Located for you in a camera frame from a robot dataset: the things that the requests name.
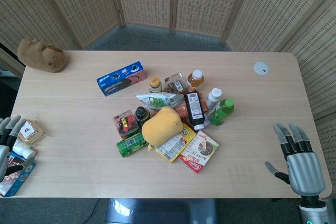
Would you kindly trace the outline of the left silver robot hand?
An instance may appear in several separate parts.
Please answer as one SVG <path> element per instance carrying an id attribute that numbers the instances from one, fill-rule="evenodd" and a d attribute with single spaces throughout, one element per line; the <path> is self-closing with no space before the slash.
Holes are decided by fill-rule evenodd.
<path id="1" fill-rule="evenodd" d="M 1 119 L 1 182 L 5 176 L 24 169 L 22 164 L 14 165 L 10 168 L 8 168 L 8 164 L 18 133 L 25 122 L 26 119 L 22 119 L 20 115 L 14 118 Z"/>

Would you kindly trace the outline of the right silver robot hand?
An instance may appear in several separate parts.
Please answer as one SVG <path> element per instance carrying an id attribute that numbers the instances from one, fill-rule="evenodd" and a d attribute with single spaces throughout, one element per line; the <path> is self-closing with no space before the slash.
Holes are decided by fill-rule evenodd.
<path id="1" fill-rule="evenodd" d="M 275 177 L 290 185 L 297 195 L 317 196 L 326 188 L 318 155 L 301 127 L 293 123 L 288 126 L 281 123 L 273 126 L 286 161 L 287 173 L 278 171 L 270 162 L 265 162 L 265 167 Z"/>

